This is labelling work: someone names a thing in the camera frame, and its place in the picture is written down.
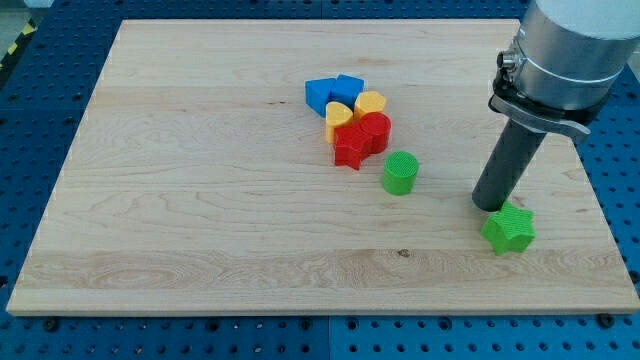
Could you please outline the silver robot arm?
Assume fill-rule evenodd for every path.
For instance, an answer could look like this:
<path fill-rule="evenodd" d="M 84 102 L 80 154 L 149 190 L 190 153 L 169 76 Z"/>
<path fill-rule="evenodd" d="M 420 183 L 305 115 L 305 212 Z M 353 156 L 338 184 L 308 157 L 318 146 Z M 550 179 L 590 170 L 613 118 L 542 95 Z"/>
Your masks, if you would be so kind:
<path fill-rule="evenodd" d="M 490 107 L 576 142 L 639 44 L 639 0 L 534 0 L 498 54 Z"/>

